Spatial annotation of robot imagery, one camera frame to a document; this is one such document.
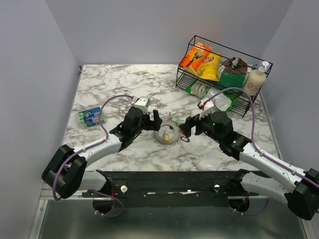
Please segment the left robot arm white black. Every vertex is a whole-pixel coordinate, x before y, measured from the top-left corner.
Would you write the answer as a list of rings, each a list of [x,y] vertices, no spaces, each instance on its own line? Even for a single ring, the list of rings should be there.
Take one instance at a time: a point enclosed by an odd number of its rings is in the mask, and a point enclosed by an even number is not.
[[[162,119],[158,110],[149,114],[131,107],[124,120],[112,129],[108,136],[78,148],[60,146],[42,173],[42,180],[52,188],[57,201],[72,196],[76,191],[88,190],[104,197],[110,193],[111,185],[98,171],[85,169],[103,157],[118,153],[131,145],[144,130],[158,131]]]

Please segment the yellow key tag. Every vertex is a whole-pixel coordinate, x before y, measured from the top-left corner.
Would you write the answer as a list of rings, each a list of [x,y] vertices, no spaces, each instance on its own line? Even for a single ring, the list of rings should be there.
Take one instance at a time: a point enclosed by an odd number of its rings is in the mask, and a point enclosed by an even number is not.
[[[169,134],[165,133],[165,134],[163,135],[163,140],[164,140],[165,142],[169,142],[169,141],[170,141],[170,136],[169,136]]]

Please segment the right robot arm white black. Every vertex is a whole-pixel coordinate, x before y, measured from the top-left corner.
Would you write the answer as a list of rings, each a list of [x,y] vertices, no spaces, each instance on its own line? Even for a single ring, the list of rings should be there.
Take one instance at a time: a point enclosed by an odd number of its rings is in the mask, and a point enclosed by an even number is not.
[[[205,134],[219,144],[221,151],[236,160],[243,161],[259,169],[266,178],[252,172],[231,180],[230,191],[235,195],[253,192],[267,196],[287,205],[292,213],[310,221],[319,209],[319,172],[295,167],[273,157],[258,147],[255,142],[234,131],[231,118],[225,112],[214,112],[201,118],[188,117],[180,124],[185,137]]]

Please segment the black key tag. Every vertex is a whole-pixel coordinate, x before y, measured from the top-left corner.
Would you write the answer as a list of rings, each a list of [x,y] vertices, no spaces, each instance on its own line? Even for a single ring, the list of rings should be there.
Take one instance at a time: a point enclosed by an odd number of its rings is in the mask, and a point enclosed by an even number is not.
[[[188,137],[185,137],[185,136],[181,136],[180,139],[186,143],[189,143],[190,142],[190,139]]]

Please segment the metal keyring holder with rings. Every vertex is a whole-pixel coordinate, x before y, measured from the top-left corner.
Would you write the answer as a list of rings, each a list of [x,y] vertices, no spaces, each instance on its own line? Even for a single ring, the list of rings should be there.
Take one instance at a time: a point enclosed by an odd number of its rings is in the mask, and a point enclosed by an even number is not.
[[[181,137],[179,128],[179,119],[174,118],[171,113],[162,121],[159,131],[152,132],[152,138],[155,143],[165,147],[176,145]]]

